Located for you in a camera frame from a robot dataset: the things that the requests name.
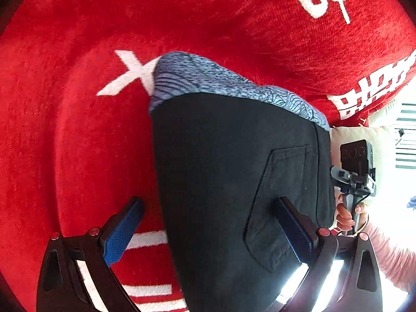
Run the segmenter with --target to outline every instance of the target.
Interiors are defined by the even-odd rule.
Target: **forearm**
[[[386,278],[409,292],[416,283],[416,253],[400,248],[371,222],[363,231],[371,237],[379,268]]]

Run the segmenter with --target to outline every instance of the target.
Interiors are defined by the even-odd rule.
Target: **blue patterned fabric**
[[[163,55],[154,71],[155,91],[150,112],[164,101],[189,93],[210,93],[265,102],[286,109],[329,131],[323,113],[298,95],[276,86],[254,84],[207,58],[172,52]]]

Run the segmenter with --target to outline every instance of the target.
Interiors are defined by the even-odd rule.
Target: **folded black garment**
[[[273,200],[334,219],[326,118],[197,55],[164,55],[154,78],[159,198],[188,308],[264,312],[299,266]]]

